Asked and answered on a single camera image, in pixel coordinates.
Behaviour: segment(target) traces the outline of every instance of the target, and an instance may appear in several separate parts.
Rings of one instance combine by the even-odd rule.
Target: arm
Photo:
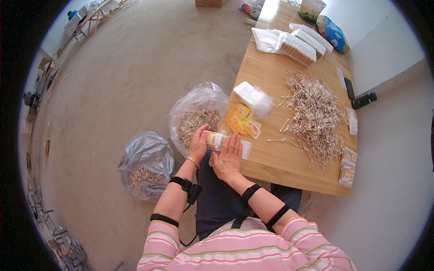
[[[208,128],[208,124],[200,127],[191,137],[189,157],[198,163],[201,162],[205,152],[207,151],[207,146],[205,143],[206,133],[204,130]],[[175,176],[191,181],[195,170],[196,164],[190,159],[186,159]],[[182,190],[179,184],[169,183],[169,185],[166,187],[166,190],[164,190],[162,196],[160,197],[157,205],[155,206],[154,214],[165,215],[177,222],[180,222],[186,201],[187,192]],[[167,225],[173,228],[173,230],[178,234],[177,227],[168,223]]]
[[[220,155],[212,153],[214,171],[238,194],[242,195],[247,188],[255,183],[247,180],[240,173],[241,154],[243,146],[241,137],[233,135],[226,139],[225,146]],[[264,221],[269,220],[285,205],[280,199],[261,188],[257,190],[248,201],[253,211]],[[342,250],[330,244],[324,236],[318,232],[315,223],[307,222],[289,209],[273,226],[274,231],[282,235],[285,240],[291,242],[309,260],[309,264],[315,264],[316,268],[328,268],[333,266],[337,270],[356,270],[350,257]]]
[[[191,137],[189,157],[200,162],[207,151],[205,132],[209,125],[200,127]],[[175,176],[191,181],[196,164],[187,159]],[[165,215],[179,223],[187,201],[187,192],[177,183],[169,183],[154,209],[154,214]],[[179,230],[172,224],[153,220],[149,226],[143,255],[137,264],[138,271],[164,268],[181,252]]]
[[[240,144],[241,136],[234,134],[226,138],[226,143],[220,153],[217,155],[212,153],[214,161],[214,171],[219,179],[229,184],[235,191],[242,195],[247,188],[255,183],[247,180],[241,175],[241,155],[243,153],[243,145]],[[269,220],[285,205],[280,199],[261,188],[256,191],[248,201],[249,206],[253,211],[264,221]],[[288,210],[273,226],[277,234],[281,234],[286,222],[290,219],[298,217],[293,210]]]

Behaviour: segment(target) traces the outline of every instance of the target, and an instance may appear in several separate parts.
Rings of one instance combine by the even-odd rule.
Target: black wrist strap
[[[166,223],[172,224],[173,226],[179,228],[179,223],[173,219],[171,219],[170,217],[167,217],[165,215],[160,215],[160,214],[152,214],[151,215],[151,221],[152,220],[160,220],[160,221],[164,221]]]
[[[254,184],[251,187],[247,188],[246,191],[244,191],[243,195],[241,196],[241,199],[245,204],[248,204],[250,197],[253,196],[253,194],[258,191],[258,189],[261,188],[259,184]]]
[[[182,179],[180,177],[173,177],[170,179],[169,183],[177,183],[181,186],[182,190],[187,192],[187,203],[193,205],[194,202],[199,197],[199,194],[202,192],[202,187],[197,184],[193,184],[187,179]]]
[[[285,204],[271,219],[265,224],[269,231],[272,231],[274,224],[289,210],[289,207]]]

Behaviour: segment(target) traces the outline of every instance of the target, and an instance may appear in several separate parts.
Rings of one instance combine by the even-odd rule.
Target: black cable
[[[190,208],[190,207],[191,207],[191,204],[190,204],[189,206],[187,206],[187,208],[185,208],[184,211],[183,211],[182,213],[185,213],[185,211],[187,211],[188,208]]]
[[[191,245],[191,243],[193,243],[193,241],[196,239],[196,237],[197,237],[197,232],[196,232],[196,236],[191,240],[190,243],[188,243],[188,245],[185,245],[185,244],[181,241],[181,239],[179,239],[179,242],[181,242],[181,244],[182,244],[184,247],[188,247],[189,245]]]
[[[185,208],[184,209],[184,211],[182,212],[182,213],[185,213],[185,211],[187,211],[188,210],[188,208],[190,208],[191,207],[191,204],[189,205],[189,206],[187,206],[187,208]],[[188,247],[189,245],[191,245],[192,243],[193,243],[193,241],[196,239],[196,237],[197,237],[197,231],[196,231],[196,236],[190,241],[190,243],[188,243],[188,245],[185,245],[182,241],[181,241],[181,238],[179,238],[179,242],[181,242],[181,244],[184,246],[184,247]]]

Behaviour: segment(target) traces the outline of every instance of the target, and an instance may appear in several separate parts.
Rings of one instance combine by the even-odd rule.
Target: dark pants
[[[197,183],[202,192],[197,199],[196,230],[199,240],[238,217],[246,206],[241,196],[227,183],[217,178],[209,166],[211,151],[207,150],[196,171]],[[298,212],[302,191],[300,189],[271,184],[271,193],[293,211]]]

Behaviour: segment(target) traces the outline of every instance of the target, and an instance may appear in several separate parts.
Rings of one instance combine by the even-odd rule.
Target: white paper label
[[[341,87],[343,89],[347,90],[347,86],[345,85],[344,75],[342,74],[341,69],[339,69],[338,67],[336,67],[336,71],[338,73],[339,82],[341,82]]]

